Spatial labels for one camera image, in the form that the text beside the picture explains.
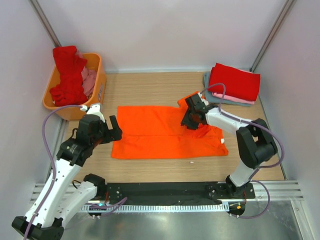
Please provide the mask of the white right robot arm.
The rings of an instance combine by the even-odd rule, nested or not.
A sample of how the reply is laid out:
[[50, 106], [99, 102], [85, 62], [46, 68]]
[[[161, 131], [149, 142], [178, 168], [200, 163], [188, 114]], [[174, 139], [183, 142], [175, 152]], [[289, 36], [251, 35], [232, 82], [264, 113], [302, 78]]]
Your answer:
[[182, 126], [190, 130], [196, 130], [200, 125], [217, 127], [236, 137], [240, 163], [225, 181], [230, 196], [241, 195], [261, 164], [278, 153], [266, 121], [261, 118], [241, 118], [228, 113], [217, 104], [203, 99], [200, 93], [187, 97], [185, 102], [187, 110], [181, 121]]

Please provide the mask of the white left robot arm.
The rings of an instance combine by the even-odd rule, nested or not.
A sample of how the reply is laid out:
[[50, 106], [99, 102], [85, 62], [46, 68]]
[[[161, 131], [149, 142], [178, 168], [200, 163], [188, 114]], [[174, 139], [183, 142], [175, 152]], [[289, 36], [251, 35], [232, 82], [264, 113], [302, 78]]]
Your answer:
[[109, 117], [108, 128], [101, 114], [86, 114], [64, 141], [52, 165], [52, 172], [40, 195], [29, 211], [17, 216], [11, 226], [25, 240], [59, 240], [74, 215], [89, 200], [103, 194], [105, 179], [95, 174], [87, 175], [80, 186], [67, 199], [65, 193], [71, 181], [100, 144], [119, 141], [122, 130], [116, 116]]

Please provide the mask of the orange t shirt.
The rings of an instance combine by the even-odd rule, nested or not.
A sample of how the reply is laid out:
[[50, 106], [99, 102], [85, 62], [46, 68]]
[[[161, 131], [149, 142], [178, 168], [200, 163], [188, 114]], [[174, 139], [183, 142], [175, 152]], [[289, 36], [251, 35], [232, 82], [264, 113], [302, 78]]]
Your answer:
[[117, 121], [122, 139], [113, 143], [111, 156], [120, 160], [187, 159], [227, 156], [223, 131], [210, 125], [190, 130], [181, 125], [188, 109], [178, 106], [119, 106]]

